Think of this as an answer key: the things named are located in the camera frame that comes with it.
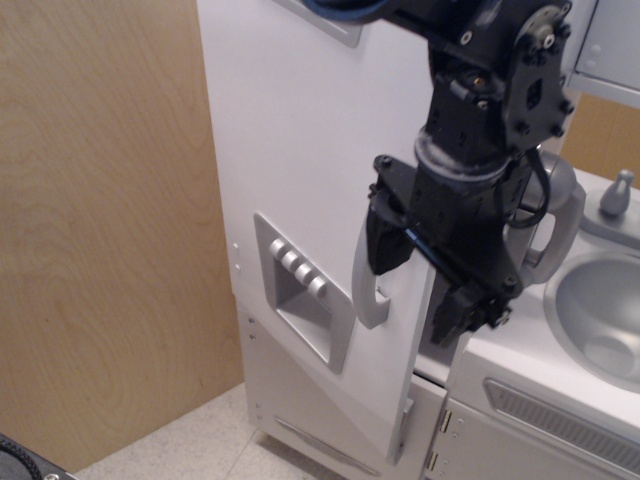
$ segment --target gray sink basin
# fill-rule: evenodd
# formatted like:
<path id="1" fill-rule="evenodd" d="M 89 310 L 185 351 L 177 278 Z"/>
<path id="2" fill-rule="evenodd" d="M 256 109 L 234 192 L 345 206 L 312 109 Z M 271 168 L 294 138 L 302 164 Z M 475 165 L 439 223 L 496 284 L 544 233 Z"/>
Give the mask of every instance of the gray sink basin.
<path id="1" fill-rule="evenodd" d="M 640 392 L 640 258 L 580 255 L 547 283 L 544 308 L 562 347 L 603 380 Z"/>

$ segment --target cabinet door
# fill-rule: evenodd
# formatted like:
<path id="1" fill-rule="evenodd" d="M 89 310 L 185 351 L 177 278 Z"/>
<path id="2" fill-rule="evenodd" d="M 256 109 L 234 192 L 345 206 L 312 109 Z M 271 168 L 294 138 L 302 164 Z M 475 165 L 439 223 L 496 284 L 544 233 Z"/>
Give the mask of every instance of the cabinet door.
<path id="1" fill-rule="evenodd" d="M 426 43 L 380 22 L 349 48 L 272 1 L 198 6 L 234 293 L 393 462 L 434 273 L 414 255 L 379 279 L 390 308 L 371 330 L 351 276 L 374 157 L 413 161 Z"/>

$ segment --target black cord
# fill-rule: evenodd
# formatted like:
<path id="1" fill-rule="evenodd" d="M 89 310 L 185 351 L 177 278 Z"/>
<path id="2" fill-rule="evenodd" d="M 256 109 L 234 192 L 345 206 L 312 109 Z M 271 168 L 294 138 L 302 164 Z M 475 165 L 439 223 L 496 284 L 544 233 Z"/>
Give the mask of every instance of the black cord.
<path id="1" fill-rule="evenodd" d="M 536 212 L 524 219 L 524 220 L 516 220 L 515 217 L 507 220 L 507 224 L 513 228 L 530 228 L 536 226 L 538 223 L 542 221 L 542 218 L 547 214 L 549 210 L 549 201 L 551 200 L 551 182 L 549 182 L 549 176 L 542 165 L 542 160 L 540 159 L 540 154 L 538 153 L 537 148 L 532 148 L 527 150 L 525 153 L 527 158 L 527 162 L 531 166 L 533 173 L 535 173 L 536 177 L 538 177 L 538 181 L 540 182 L 540 186 L 542 187 L 542 206 L 536 210 Z"/>
<path id="2" fill-rule="evenodd" d="M 29 454 L 15 443 L 7 440 L 0 440 L 0 452 L 5 452 L 18 460 L 24 468 L 27 469 L 32 480 L 42 480 L 42 474 L 36 462 L 29 456 Z"/>

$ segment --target door handle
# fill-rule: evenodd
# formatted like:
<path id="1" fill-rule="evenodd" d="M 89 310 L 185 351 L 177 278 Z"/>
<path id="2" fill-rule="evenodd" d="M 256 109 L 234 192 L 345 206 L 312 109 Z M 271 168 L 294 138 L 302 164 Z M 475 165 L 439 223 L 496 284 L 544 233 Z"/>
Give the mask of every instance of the door handle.
<path id="1" fill-rule="evenodd" d="M 377 291 L 376 276 L 369 266 L 367 254 L 367 219 L 365 216 L 358 237 L 351 273 L 351 297 L 356 316 L 369 330 L 387 320 L 390 298 Z"/>

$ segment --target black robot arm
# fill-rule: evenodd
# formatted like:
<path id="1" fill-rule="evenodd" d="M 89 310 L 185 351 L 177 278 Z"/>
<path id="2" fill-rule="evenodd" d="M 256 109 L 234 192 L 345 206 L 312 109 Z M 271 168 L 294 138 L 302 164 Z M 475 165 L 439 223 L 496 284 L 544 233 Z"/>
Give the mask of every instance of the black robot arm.
<path id="1" fill-rule="evenodd" d="M 429 41 L 434 93 L 416 141 L 418 167 L 380 156 L 371 187 L 367 245 L 381 275 L 417 248 L 450 287 L 432 342 L 504 323 L 523 289 L 506 228 L 539 222 L 549 181 L 537 147 L 563 134 L 573 107 L 560 64 L 570 34 L 564 0 L 304 0 L 336 21 L 388 20 Z M 523 212 L 531 175 L 542 185 Z"/>

